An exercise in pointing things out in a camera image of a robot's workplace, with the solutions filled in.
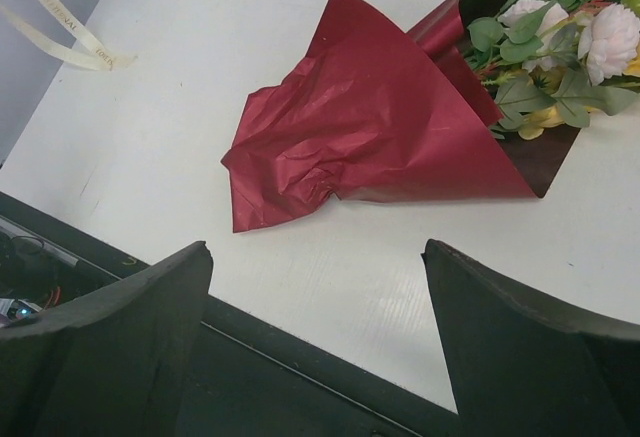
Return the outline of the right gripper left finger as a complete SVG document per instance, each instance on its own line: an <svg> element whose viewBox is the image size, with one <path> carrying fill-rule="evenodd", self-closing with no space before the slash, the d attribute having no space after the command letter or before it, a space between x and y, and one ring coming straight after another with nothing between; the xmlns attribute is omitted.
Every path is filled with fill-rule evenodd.
<svg viewBox="0 0 640 437"><path fill-rule="evenodd" d="M2 435L174 435L212 271L194 242L2 328Z"/></svg>

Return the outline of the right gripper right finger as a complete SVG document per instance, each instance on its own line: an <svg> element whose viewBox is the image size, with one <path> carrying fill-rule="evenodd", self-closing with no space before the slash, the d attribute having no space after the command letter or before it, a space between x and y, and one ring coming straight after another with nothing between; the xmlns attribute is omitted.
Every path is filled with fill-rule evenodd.
<svg viewBox="0 0 640 437"><path fill-rule="evenodd" d="M431 239L422 255L465 436L636 436L639 327Z"/></svg>

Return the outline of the red wrapping paper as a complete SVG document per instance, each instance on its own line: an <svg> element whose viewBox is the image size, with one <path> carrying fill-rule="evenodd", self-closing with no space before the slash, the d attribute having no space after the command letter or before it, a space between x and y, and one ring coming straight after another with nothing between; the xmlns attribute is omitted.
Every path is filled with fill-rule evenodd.
<svg viewBox="0 0 640 437"><path fill-rule="evenodd" d="M495 139L500 111L464 61L465 27L504 0L445 0L409 31L364 0L328 0L304 58L249 95L223 165L232 227L378 203L540 198L576 137Z"/></svg>

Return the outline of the artificial flower bouquet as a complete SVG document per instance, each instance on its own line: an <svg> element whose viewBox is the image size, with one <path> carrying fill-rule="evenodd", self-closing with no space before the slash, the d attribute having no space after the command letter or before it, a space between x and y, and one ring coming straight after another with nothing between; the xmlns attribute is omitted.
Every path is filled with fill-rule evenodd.
<svg viewBox="0 0 640 437"><path fill-rule="evenodd" d="M507 0L465 29L463 56L501 113L498 140L586 128L639 92L639 0Z"/></svg>

